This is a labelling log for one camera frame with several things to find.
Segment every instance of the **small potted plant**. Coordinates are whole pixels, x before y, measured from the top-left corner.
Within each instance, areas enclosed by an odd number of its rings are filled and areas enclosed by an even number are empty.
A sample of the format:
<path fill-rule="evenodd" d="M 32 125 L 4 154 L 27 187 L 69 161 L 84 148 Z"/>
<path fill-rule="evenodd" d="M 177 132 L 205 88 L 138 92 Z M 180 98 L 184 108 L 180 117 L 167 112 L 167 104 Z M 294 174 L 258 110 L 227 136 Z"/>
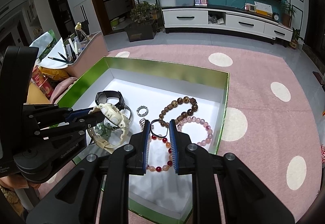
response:
<path fill-rule="evenodd" d="M 129 41 L 153 39 L 156 34 L 155 20 L 152 18 L 153 5 L 144 1 L 131 10 L 134 21 L 125 28 Z"/>
<path fill-rule="evenodd" d="M 300 30 L 292 28 L 294 31 L 292 32 L 292 38 L 291 41 L 289 42 L 289 46 L 293 48 L 294 50 L 298 46 L 298 40 L 301 39 L 304 42 L 304 39 L 300 37 Z"/>
<path fill-rule="evenodd" d="M 291 19 L 295 17 L 296 9 L 287 0 L 282 0 L 280 4 L 282 12 L 282 24 L 288 28 L 291 26 Z"/>

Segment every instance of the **black planter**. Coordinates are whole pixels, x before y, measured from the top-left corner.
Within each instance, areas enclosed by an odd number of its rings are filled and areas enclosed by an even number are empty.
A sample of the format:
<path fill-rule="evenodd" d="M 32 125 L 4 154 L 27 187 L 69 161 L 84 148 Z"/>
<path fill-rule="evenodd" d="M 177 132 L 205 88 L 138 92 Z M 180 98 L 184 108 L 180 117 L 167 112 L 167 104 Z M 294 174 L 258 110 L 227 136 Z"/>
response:
<path fill-rule="evenodd" d="M 129 37 L 129 41 L 138 41 L 145 39 L 153 39 L 156 35 L 155 21 L 148 20 L 144 23 L 133 22 L 124 28 Z"/>

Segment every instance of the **black bangle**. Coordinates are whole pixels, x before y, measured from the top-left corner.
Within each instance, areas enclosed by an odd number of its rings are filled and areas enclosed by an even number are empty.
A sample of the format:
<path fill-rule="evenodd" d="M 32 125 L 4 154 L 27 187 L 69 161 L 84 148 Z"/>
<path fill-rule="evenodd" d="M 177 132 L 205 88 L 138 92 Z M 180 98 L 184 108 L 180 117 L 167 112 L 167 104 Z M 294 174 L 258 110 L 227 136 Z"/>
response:
<path fill-rule="evenodd" d="M 152 132 L 152 124 L 154 124 L 155 122 L 161 122 L 161 123 L 164 123 L 164 126 L 166 125 L 167 132 L 166 132 L 166 135 L 165 135 L 165 136 L 158 136 L 157 134 L 155 134 L 155 133 Z M 167 136 L 167 134 L 168 134 L 168 125 L 167 125 L 166 122 L 163 121 L 163 120 L 153 120 L 153 121 L 151 121 L 151 123 L 150 123 L 150 132 L 151 132 L 152 135 L 156 136 L 157 138 L 161 138 L 161 139 L 163 139 L 163 138 L 165 138 L 165 137 Z"/>
<path fill-rule="evenodd" d="M 123 110 L 125 108 L 125 102 L 124 98 L 121 94 L 120 91 L 102 91 L 98 92 L 96 95 L 95 102 L 97 105 L 99 104 L 105 104 L 107 102 L 108 98 L 118 98 L 119 101 L 115 106 L 117 107 L 118 110 Z"/>

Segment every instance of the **drawer handle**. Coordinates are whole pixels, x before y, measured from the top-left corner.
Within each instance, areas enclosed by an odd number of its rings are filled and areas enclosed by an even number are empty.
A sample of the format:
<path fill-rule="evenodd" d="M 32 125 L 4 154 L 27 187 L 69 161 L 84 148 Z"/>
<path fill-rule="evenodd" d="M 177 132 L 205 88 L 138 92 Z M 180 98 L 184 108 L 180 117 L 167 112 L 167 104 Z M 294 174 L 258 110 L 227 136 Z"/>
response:
<path fill-rule="evenodd" d="M 183 19 L 193 19 L 193 18 L 195 18 L 194 16 L 193 17 L 177 17 L 178 19 L 181 19 L 181 18 L 183 18 Z"/>
<path fill-rule="evenodd" d="M 245 26 L 250 26 L 250 27 L 254 27 L 254 24 L 249 24 L 249 23 L 245 23 L 245 22 L 238 22 L 239 24 L 245 25 Z"/>
<path fill-rule="evenodd" d="M 278 31 L 274 31 L 275 33 L 278 33 L 278 34 L 280 34 L 280 35 L 283 35 L 283 36 L 285 36 L 285 34 L 284 33 L 282 33 L 282 32 L 278 32 Z"/>

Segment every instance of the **tv stand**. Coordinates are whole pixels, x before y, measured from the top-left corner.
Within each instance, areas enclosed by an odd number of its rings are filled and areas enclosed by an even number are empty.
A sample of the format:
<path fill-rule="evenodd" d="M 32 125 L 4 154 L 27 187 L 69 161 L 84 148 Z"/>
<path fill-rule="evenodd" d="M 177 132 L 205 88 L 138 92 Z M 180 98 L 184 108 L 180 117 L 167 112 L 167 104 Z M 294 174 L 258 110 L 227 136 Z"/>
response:
<path fill-rule="evenodd" d="M 163 7 L 162 14 L 166 33 L 183 28 L 224 30 L 241 32 L 267 38 L 274 42 L 276 38 L 291 41 L 292 30 L 271 18 L 254 12 L 227 6 L 208 5 L 207 7 Z M 211 23 L 209 16 L 223 18 L 223 24 Z"/>

